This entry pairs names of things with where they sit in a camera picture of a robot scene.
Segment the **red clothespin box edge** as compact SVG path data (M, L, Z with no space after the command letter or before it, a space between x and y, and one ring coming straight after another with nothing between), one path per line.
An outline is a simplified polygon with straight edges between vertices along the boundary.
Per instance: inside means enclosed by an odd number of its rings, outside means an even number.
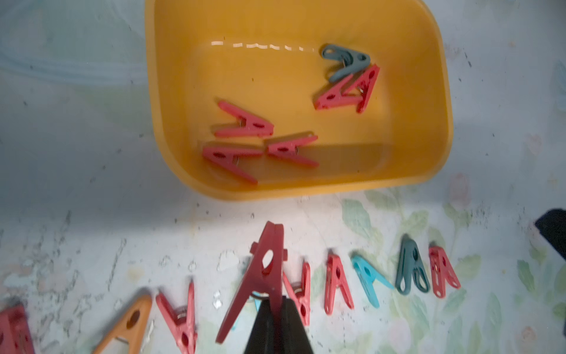
M255 114L241 109L227 101L221 100L218 107L225 113L233 116L238 126L233 128L222 128L215 131L215 136L219 138L232 137L272 137L274 134L274 124L268 122Z

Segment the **grey-green clothespin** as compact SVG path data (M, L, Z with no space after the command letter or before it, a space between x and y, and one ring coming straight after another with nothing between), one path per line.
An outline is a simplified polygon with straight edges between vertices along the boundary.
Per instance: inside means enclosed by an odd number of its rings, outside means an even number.
M422 293L426 294L430 291L430 282L417 243L408 234L404 234L400 247L395 287L401 295L407 296L411 292L413 284Z

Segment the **yellow plastic storage box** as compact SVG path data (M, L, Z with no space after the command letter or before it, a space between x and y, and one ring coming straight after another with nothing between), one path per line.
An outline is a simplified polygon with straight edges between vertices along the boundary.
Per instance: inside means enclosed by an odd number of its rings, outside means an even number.
M439 26L423 1L147 1L144 12L153 129L162 156L186 185L248 201L416 184L445 164L453 113ZM368 98L315 108L338 67L335 44L379 68ZM274 126L273 140L316 136L299 147L314 168L236 156L241 174L203 149L252 148L259 137L220 138L239 120L231 103Z

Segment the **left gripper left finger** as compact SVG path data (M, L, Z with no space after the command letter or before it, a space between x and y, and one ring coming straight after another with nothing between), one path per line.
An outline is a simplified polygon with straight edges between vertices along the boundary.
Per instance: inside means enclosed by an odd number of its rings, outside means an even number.
M244 354L275 354L275 321L268 299L259 307Z

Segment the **light teal clothespin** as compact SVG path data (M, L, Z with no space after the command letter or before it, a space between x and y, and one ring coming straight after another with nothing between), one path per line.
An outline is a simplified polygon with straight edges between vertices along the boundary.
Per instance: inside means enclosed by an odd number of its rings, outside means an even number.
M362 256L354 255L351 260L369 303L374 308L379 308L380 302L374 290L374 282L377 281L388 289L394 289L394 286Z

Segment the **red clothespin placed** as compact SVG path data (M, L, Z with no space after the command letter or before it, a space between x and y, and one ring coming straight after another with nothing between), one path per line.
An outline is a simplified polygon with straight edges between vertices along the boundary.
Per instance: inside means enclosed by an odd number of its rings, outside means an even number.
M181 353L195 354L198 333L195 323L194 282L191 281L189 284L187 306L184 311L176 311L162 292L156 296L156 304Z
M285 273L282 274L282 280L287 291L287 295L296 305L301 317L302 324L305 327L310 325L310 300L311 300L311 270L307 261L303 262L302 280L300 287L294 289Z

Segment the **grey-blue clothespin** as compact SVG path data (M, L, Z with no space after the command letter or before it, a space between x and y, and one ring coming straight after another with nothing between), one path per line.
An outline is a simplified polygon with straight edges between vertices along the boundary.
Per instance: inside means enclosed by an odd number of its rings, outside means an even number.
M348 75L361 72L371 64L371 57L368 54L334 44L327 44L321 50L321 56L323 59L335 60L343 64L341 69L329 77L330 83L336 83Z

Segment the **red clothespin second row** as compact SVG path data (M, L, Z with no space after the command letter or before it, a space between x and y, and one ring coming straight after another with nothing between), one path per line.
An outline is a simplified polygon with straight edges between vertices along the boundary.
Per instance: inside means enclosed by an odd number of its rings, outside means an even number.
M268 156L283 159L299 165L317 168L319 163L302 156L299 149L305 145L315 142L318 136L311 133L294 134L282 138L267 141L266 152Z

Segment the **pink-red clothespin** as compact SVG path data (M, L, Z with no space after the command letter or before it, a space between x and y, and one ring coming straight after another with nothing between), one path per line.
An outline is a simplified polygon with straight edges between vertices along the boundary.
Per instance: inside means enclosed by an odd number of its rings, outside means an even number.
M336 291L342 294L348 308L353 310L355 304L341 259L338 255L330 253L327 258L327 275L324 292L324 310L328 316L333 314Z

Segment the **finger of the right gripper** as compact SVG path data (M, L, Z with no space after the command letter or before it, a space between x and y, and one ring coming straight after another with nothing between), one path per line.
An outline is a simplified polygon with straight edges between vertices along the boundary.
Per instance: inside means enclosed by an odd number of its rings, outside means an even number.
M535 223L539 233L551 246L566 258L566 211L564 209L550 209Z

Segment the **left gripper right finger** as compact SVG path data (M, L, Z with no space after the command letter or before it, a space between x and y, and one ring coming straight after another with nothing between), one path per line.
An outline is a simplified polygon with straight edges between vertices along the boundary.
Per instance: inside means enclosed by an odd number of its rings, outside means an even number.
M281 337L284 354L313 354L305 326L293 300L284 298L281 312Z

